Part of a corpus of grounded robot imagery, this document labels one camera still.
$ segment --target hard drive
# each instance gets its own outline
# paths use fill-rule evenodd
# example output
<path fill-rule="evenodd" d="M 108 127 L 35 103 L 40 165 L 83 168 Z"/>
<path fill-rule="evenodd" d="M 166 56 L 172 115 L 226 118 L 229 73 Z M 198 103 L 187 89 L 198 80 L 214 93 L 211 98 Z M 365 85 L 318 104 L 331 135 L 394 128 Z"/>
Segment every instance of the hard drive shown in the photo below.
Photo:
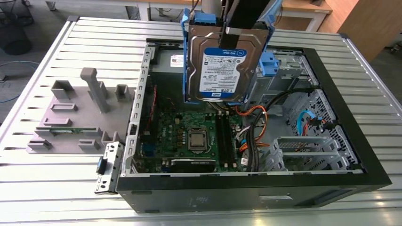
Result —
<path fill-rule="evenodd" d="M 221 26 L 190 24 L 186 101 L 243 102 L 269 29 L 242 29 L 235 49 L 221 49 Z"/>

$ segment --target wd blue label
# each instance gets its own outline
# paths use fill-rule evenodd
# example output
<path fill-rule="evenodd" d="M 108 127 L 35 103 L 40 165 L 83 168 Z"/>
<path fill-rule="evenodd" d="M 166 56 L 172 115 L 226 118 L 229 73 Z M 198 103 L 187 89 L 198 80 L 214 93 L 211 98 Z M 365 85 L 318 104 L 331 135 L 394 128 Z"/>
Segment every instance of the wd blue label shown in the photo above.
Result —
<path fill-rule="evenodd" d="M 245 49 L 206 48 L 202 60 L 200 94 L 211 98 L 231 97 L 241 78 L 237 70 L 245 61 Z"/>

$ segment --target motherboard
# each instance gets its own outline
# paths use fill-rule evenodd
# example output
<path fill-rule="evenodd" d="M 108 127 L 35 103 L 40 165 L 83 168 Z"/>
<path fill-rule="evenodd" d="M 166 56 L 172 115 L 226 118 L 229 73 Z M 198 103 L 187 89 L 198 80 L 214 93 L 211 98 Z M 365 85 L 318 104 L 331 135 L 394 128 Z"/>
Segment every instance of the motherboard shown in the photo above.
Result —
<path fill-rule="evenodd" d="M 164 112 L 156 142 L 142 143 L 147 173 L 238 172 L 235 134 L 242 119 L 229 112 Z"/>

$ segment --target slotted metal platform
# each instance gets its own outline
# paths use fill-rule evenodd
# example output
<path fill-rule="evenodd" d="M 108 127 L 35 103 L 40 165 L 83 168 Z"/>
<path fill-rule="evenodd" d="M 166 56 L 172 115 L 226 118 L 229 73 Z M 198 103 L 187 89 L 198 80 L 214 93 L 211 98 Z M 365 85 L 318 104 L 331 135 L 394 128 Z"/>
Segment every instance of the slotted metal platform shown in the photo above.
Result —
<path fill-rule="evenodd" d="M 318 209 L 136 214 L 119 195 L 95 196 L 102 155 L 27 154 L 55 80 L 86 86 L 83 67 L 107 87 L 136 87 L 146 38 L 182 39 L 180 26 L 82 17 L 67 22 L 0 127 L 0 223 L 122 225 L 399 225 L 402 108 L 349 39 L 278 30 L 270 44 L 315 48 L 393 185 Z"/>

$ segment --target expansion slot bracket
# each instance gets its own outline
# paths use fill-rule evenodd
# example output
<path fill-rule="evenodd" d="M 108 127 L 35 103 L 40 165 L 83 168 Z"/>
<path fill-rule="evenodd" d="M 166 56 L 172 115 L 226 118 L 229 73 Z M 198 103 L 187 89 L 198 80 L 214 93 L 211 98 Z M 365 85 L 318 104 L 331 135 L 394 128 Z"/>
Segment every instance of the expansion slot bracket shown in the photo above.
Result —
<path fill-rule="evenodd" d="M 106 145 L 106 153 L 99 159 L 95 194 L 118 194 L 116 183 L 120 171 L 124 145 L 114 142 Z"/>

